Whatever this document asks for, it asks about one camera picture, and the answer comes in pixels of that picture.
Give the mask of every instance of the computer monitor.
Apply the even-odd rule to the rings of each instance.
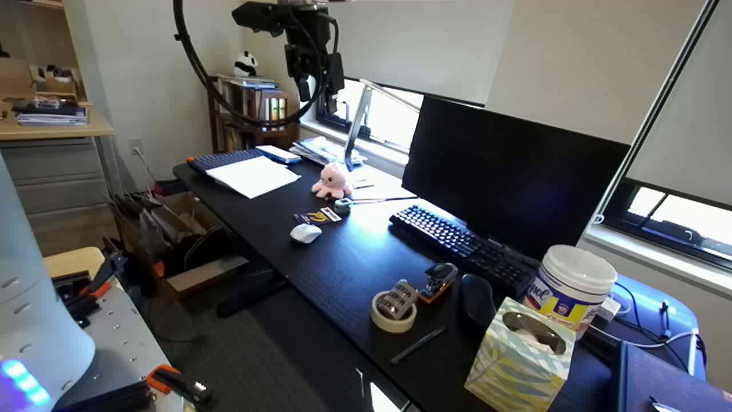
[[[527,257],[575,246],[630,147],[427,97],[403,185]]]

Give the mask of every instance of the window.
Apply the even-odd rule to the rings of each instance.
[[[732,211],[624,178],[607,224],[732,268]]]
[[[315,120],[333,130],[347,134],[359,108],[362,91],[362,83],[345,80],[345,87],[333,98],[331,108],[322,102],[317,103]],[[359,137],[408,153],[422,102],[423,97],[415,91],[375,87]]]

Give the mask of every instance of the plastic container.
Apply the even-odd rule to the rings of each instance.
[[[553,246],[547,250],[523,304],[577,329],[578,340],[615,280],[615,268],[605,258],[578,248]]]

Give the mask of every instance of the figurine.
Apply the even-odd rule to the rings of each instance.
[[[315,198],[351,198],[352,189],[347,183],[347,169],[338,162],[327,162],[321,169],[321,182],[315,182],[315,185],[312,189],[315,192]]]
[[[255,79],[256,66],[259,66],[259,59],[249,50],[243,50],[233,62],[233,76],[235,79]]]

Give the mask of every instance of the container lid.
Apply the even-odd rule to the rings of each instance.
[[[617,280],[609,261],[569,246],[550,248],[543,265],[561,281],[587,294],[609,294]]]

